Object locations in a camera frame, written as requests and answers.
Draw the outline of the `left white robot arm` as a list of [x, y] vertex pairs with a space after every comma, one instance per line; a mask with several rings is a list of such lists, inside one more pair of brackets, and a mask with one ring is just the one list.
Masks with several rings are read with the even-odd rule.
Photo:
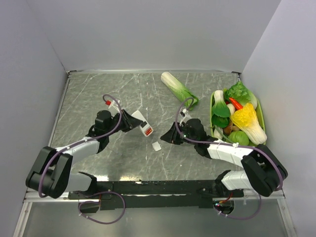
[[146, 137], [153, 128], [140, 111], [128, 114], [125, 110], [114, 116], [107, 110], [97, 113], [95, 123], [81, 140], [64, 147], [43, 147], [27, 178], [26, 186], [36, 190], [39, 196], [58, 198], [64, 192], [80, 192], [85, 198], [93, 198], [99, 192], [97, 178], [85, 172], [71, 173], [73, 164], [103, 151], [109, 136], [139, 128]]

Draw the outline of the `white remote control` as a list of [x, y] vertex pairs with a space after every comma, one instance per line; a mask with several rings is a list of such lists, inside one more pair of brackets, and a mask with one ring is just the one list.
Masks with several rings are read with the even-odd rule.
[[145, 137], [148, 137], [153, 133], [153, 128], [139, 110], [135, 111], [131, 116], [142, 121], [138, 127]]

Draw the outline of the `white battery cover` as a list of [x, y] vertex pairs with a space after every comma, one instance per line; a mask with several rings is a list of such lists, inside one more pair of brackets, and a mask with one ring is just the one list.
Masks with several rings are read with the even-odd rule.
[[160, 146], [159, 142], [152, 143], [152, 147], [153, 147], [155, 152], [158, 152], [161, 150], [161, 146]]

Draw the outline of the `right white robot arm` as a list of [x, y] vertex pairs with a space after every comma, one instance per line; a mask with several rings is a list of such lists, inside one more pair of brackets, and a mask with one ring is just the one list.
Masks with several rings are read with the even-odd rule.
[[181, 145], [184, 142], [193, 144], [196, 152], [202, 157], [226, 161], [241, 167], [242, 171], [227, 170], [217, 177], [215, 189], [222, 197], [237, 189], [254, 190], [268, 197], [280, 188], [288, 176], [286, 168], [266, 145], [244, 147], [224, 142], [207, 135], [197, 118], [182, 123], [174, 122], [161, 136], [161, 140], [173, 145]]

